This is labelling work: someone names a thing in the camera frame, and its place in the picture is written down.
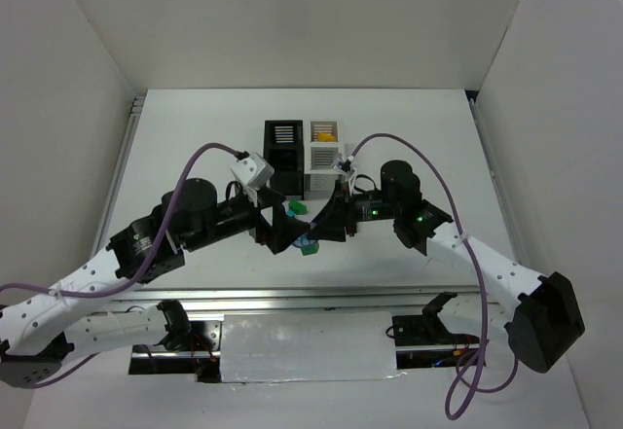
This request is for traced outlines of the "small green lego brick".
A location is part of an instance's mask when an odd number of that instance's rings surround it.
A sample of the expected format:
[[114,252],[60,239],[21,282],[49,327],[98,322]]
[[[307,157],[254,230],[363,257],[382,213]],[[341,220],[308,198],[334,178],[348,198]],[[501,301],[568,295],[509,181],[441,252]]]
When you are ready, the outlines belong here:
[[319,243],[317,241],[311,242],[300,247],[303,256],[314,255],[319,251]]

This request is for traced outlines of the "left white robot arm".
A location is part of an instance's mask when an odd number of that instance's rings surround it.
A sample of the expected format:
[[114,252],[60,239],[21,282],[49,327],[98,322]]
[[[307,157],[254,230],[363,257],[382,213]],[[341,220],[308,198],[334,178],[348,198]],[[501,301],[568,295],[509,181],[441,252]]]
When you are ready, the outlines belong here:
[[218,201],[207,180],[185,181],[152,213],[129,224],[84,265],[55,286],[1,310],[1,380],[33,389],[49,385],[63,364],[131,345],[175,351],[205,338],[193,330],[178,300],[105,315],[114,297],[137,291],[185,264],[185,253],[249,232],[278,254],[306,233],[308,223],[287,214],[284,198],[263,188],[259,203],[244,192]]

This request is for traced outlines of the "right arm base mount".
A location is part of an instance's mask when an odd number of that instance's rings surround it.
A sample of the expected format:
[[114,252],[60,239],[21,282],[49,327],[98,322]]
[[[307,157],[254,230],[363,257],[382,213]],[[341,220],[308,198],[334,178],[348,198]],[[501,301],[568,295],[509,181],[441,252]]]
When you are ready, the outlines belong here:
[[457,293],[443,292],[431,300],[420,314],[396,315],[385,335],[393,340],[398,370],[453,367],[460,357],[479,348],[479,338],[451,333],[440,313]]

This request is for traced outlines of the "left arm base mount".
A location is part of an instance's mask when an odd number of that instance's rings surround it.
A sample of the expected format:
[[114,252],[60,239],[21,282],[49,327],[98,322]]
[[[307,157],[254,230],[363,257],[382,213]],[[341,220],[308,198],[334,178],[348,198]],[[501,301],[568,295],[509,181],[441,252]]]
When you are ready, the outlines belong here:
[[165,337],[131,349],[130,375],[185,375],[200,383],[220,383],[223,322],[191,320],[181,302],[164,300],[155,309],[165,319]]

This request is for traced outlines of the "yellow lego brick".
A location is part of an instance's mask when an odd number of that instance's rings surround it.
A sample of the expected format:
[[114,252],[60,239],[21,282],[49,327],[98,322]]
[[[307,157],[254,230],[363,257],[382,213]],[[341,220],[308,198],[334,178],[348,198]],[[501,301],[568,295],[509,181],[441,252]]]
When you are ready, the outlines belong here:
[[336,142],[337,138],[335,135],[329,132],[319,132],[316,136],[317,142]]

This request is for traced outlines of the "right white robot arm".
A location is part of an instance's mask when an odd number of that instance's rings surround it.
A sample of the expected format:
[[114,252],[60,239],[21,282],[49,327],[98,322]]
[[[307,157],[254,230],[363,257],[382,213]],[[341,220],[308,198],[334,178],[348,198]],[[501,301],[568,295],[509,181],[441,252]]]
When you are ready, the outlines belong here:
[[407,162],[386,162],[380,187],[367,192],[354,188],[351,164],[351,159],[335,161],[340,176],[312,221],[312,238],[344,242],[361,223],[391,221],[406,248],[483,279],[486,293],[510,316],[502,327],[510,349],[535,372],[548,372],[584,334],[567,277],[525,268],[461,231],[455,217],[423,198],[420,178]]

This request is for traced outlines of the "purple round flower lego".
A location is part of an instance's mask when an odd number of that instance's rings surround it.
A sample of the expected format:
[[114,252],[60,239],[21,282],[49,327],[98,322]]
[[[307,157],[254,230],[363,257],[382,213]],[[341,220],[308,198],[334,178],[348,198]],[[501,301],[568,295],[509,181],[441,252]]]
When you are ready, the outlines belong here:
[[310,239],[307,233],[301,234],[294,242],[293,246],[299,249],[304,249],[315,245],[317,241]]

